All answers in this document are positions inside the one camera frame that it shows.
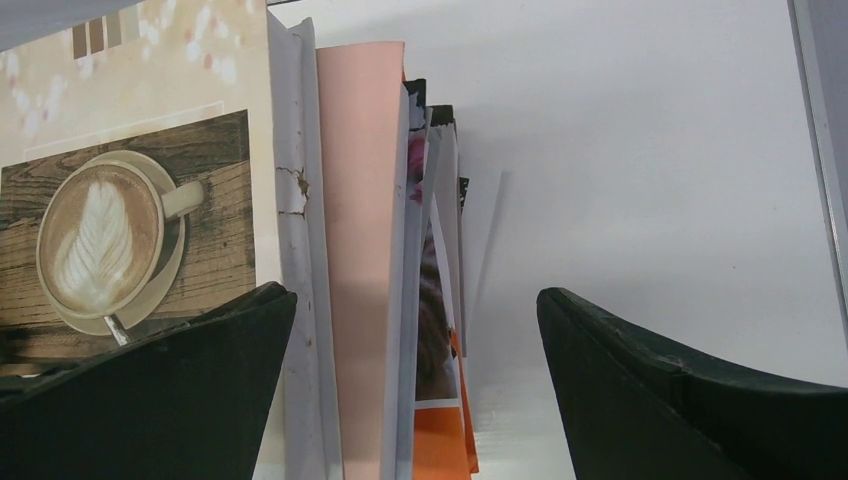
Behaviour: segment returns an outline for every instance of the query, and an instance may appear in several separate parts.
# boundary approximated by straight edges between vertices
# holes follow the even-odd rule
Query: beige book cover
[[[282,281],[266,15],[148,0],[0,53],[0,373]]]
[[[409,122],[403,44],[319,49],[317,58],[344,476],[394,478]]]

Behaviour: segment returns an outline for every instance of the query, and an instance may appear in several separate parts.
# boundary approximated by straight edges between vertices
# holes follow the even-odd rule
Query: stack of books
[[[402,42],[289,27],[147,0],[0,53],[0,374],[277,281],[299,300],[255,478],[471,478],[501,172],[468,175]]]

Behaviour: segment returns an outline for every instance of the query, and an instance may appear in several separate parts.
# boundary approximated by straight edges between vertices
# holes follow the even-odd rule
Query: saucer
[[[146,155],[129,151],[110,152],[109,155],[138,167],[145,173],[145,175],[147,175],[160,193],[167,193],[172,190],[176,190],[177,184],[174,182],[174,179],[171,178],[168,172],[165,171],[162,165],[159,165],[156,160],[153,160]],[[172,228],[168,228],[168,224],[172,222],[174,225],[172,225]],[[170,240],[167,238],[169,236],[169,232],[172,232]],[[129,330],[141,323],[141,321],[145,318],[149,317],[150,314],[159,307],[162,300],[165,299],[165,296],[168,294],[168,290],[171,289],[171,286],[177,279],[177,273],[180,270],[183,253],[185,252],[185,216],[182,216],[179,219],[174,219],[165,225],[166,238],[164,241],[174,241],[174,235],[176,236],[174,248],[159,273],[147,282],[147,285],[144,286],[141,292],[139,292],[139,294],[129,304],[127,304],[127,306],[115,312],[115,315],[117,315],[121,320],[125,329]],[[106,322],[104,322],[103,319],[82,319],[61,314],[55,308],[54,310],[56,310],[59,318],[78,332],[103,337],[112,335],[112,332],[109,331],[109,327],[106,326]]]

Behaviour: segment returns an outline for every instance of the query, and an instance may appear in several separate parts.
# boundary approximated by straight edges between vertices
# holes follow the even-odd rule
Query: coffee cup
[[[38,230],[36,270],[53,308],[63,319],[105,320],[119,343],[128,337],[115,313],[155,275],[166,223],[204,200],[199,181],[162,191],[151,162],[129,151],[88,161],[53,194]]]

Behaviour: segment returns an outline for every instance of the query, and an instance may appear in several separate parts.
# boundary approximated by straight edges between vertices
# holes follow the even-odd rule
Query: black book corner
[[[848,478],[848,390],[715,358],[564,289],[537,316],[579,480]]]
[[[296,303],[268,283],[73,368],[0,378],[0,478],[250,479]]]

